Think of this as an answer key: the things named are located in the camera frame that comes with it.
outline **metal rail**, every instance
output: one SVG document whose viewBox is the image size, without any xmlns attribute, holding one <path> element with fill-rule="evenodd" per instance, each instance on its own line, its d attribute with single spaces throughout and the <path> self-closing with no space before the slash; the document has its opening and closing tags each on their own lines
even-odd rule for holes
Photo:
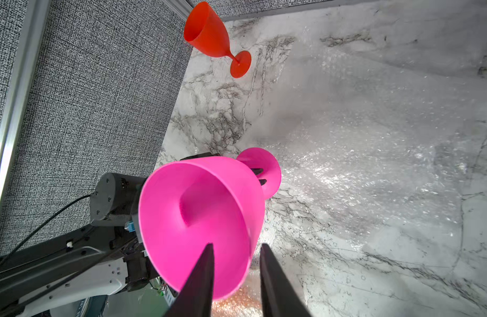
<svg viewBox="0 0 487 317">
<path fill-rule="evenodd" d="M 192 11 L 192 7 L 186 0 L 162 0 L 162 2 L 164 2 L 164 4 L 183 21 L 187 21 L 187 17 Z"/>
<path fill-rule="evenodd" d="M 20 136 L 23 114 L 36 70 L 37 55 L 43 40 L 50 1 L 29 0 L 16 49 L 0 124 L 0 208 L 6 193 L 14 150 Z"/>
</svg>

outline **marble surface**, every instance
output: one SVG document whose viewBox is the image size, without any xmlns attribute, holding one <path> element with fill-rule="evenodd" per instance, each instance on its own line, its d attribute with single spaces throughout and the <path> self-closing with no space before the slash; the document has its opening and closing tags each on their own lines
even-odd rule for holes
<svg viewBox="0 0 487 317">
<path fill-rule="evenodd" d="M 226 23 L 193 50 L 158 157 L 262 147 L 271 245 L 313 316 L 487 316 L 487 2 L 379 1 Z M 251 273 L 214 314 L 255 315 Z"/>
</svg>

